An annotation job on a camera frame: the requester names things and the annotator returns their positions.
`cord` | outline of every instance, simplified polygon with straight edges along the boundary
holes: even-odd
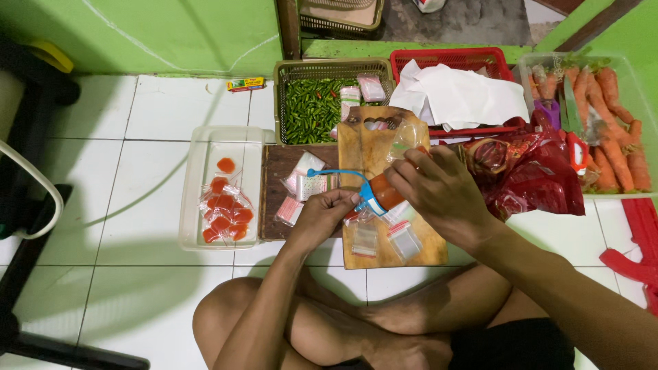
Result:
[[[48,181],[48,179],[41,172],[39,172],[39,170],[37,170],[33,164],[31,164],[27,159],[23,158],[21,154],[18,154],[17,151],[15,151],[11,146],[7,145],[7,143],[2,140],[0,140],[0,151],[6,154],[9,158],[13,159],[14,162],[23,167],[25,171],[28,171],[32,177],[34,177],[46,190],[48,190],[50,195],[53,196],[53,199],[55,200],[55,214],[53,215],[53,218],[50,220],[48,225],[45,225],[43,229],[35,232],[34,234],[26,234],[23,230],[17,230],[14,233],[14,235],[17,235],[23,239],[39,238],[52,230],[53,227],[55,227],[57,220],[59,220],[59,217],[62,215],[64,210],[64,199],[52,182]]]

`tile floor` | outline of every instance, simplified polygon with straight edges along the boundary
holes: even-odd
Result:
[[[197,303],[232,277],[263,276],[282,243],[236,252],[177,246],[188,140],[201,125],[250,125],[268,130],[274,143],[272,82],[252,93],[228,93],[224,80],[194,78],[89,76],[79,83],[80,102],[60,113],[44,165],[47,176],[73,184],[74,192],[15,313],[24,330],[145,357],[152,369],[202,369],[191,331]],[[534,211],[509,224],[645,305],[638,283],[598,259],[605,248],[635,246],[620,202],[587,201],[586,211],[585,217]],[[0,265],[9,263],[16,244],[0,242]],[[454,246],[449,255],[448,266],[346,271],[342,241],[328,240],[307,264],[327,287],[365,305],[472,261]],[[576,364],[593,368],[582,355]],[[63,368],[0,357],[0,369]]]

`plastic tray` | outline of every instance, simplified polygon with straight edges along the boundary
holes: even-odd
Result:
[[[530,91],[530,83],[527,76],[534,65],[543,65],[553,67],[555,63],[565,58],[568,53],[528,53],[519,58],[517,65],[519,79],[523,85],[524,95],[528,111],[534,110],[534,101]],[[653,110],[647,104],[647,99],[643,89],[636,78],[633,68],[630,66],[628,59],[623,56],[587,56],[583,57],[580,67],[603,58],[611,60],[608,66],[617,72],[619,79],[619,101],[633,114],[635,119],[642,121],[642,144],[649,162],[649,174],[653,188],[658,188],[658,168],[651,165],[651,158],[658,157],[658,128],[654,118]],[[639,193],[639,194],[584,194],[587,199],[632,199],[632,198],[650,198],[658,196],[658,192]]]
[[[377,36],[377,31],[382,23],[384,1],[377,0],[374,22],[371,25],[300,14],[299,23],[301,30],[335,39],[373,40]]]
[[[276,143],[286,142],[286,83],[292,80],[313,78],[356,78],[359,73],[371,73],[379,77],[386,99],[382,105],[388,105],[395,89],[391,64],[386,58],[341,58],[310,59],[306,61],[280,61],[274,66],[274,121],[276,125]],[[336,143],[299,144],[299,145],[336,145]]]
[[[400,82],[400,72],[407,63],[415,59],[420,68],[447,65],[461,70],[478,70],[485,67],[490,78],[514,82],[512,72],[507,68],[505,54],[498,47],[471,47],[466,49],[425,49],[425,50],[395,50],[391,53],[391,67],[395,82]],[[433,130],[430,127],[430,137],[436,138],[470,138],[475,136],[491,136],[512,132],[523,127],[525,122],[515,117],[503,123],[503,127],[466,128],[463,130]]]
[[[264,143],[263,130],[253,126],[204,126],[192,132],[178,227],[178,245],[182,249],[244,250],[260,242],[257,229]],[[201,235],[201,212],[198,207],[201,186],[210,184],[218,171],[217,161],[223,157],[233,159],[237,171],[242,169],[236,176],[237,186],[251,202],[254,218],[249,223],[247,236],[242,240],[229,240],[228,245],[222,240],[206,244]]]

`red bag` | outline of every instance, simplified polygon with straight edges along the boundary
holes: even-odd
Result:
[[[541,111],[522,132],[452,145],[464,147],[468,171],[496,218],[534,209],[585,215],[567,147]]]

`clear plastic container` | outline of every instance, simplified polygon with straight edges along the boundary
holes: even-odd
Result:
[[[188,169],[185,173],[183,200],[180,206],[178,245],[184,250],[244,250],[260,242],[258,239],[259,198],[261,193],[261,161],[265,134],[254,126],[203,126],[192,132]],[[254,217],[247,235],[233,242],[217,240],[206,244],[202,233],[199,197],[202,185],[210,184],[219,171],[217,162],[233,159],[242,172],[235,185],[251,202]]]
[[[553,67],[564,59],[568,53],[528,53],[519,58],[517,67],[513,73],[517,81],[523,85],[524,96],[528,111],[534,110],[534,101],[530,91],[530,83],[527,75],[535,65]],[[583,67],[586,63],[592,63],[597,60],[609,58],[610,63],[607,66],[612,67],[617,72],[619,79],[619,101],[626,107],[635,119],[642,121],[642,144],[649,163],[649,174],[654,191],[650,193],[638,194],[583,194],[585,199],[630,199],[630,198],[652,198],[658,196],[658,164],[652,159],[658,158],[658,126],[656,125],[655,113],[649,106],[642,84],[638,81],[633,68],[630,66],[628,59],[624,56],[615,55],[587,55],[582,58],[582,63],[578,66]]]

